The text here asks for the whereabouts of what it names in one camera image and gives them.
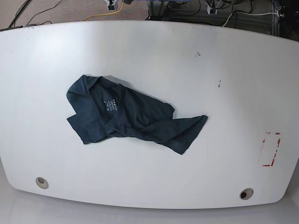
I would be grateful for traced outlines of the dark blue t-shirt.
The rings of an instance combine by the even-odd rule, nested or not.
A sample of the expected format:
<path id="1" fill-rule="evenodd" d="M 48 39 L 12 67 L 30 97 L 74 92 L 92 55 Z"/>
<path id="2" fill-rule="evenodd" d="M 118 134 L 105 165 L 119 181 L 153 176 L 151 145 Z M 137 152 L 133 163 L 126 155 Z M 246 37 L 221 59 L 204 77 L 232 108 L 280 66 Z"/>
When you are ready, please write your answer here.
<path id="1" fill-rule="evenodd" d="M 104 77 L 82 75 L 66 97 L 75 111 L 67 120 L 84 144 L 131 137 L 184 154 L 208 120 L 174 119 L 170 104 Z"/>

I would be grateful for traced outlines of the red tape rectangle marking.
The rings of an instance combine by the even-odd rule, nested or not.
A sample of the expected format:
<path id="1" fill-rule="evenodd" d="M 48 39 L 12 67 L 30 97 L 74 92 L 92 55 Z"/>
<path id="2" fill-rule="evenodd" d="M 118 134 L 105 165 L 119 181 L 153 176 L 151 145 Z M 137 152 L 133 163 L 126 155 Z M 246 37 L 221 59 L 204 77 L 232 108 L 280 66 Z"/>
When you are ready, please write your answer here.
<path id="1" fill-rule="evenodd" d="M 260 164 L 262 167 L 272 167 L 279 149 L 281 133 L 266 132 L 262 141 Z"/>

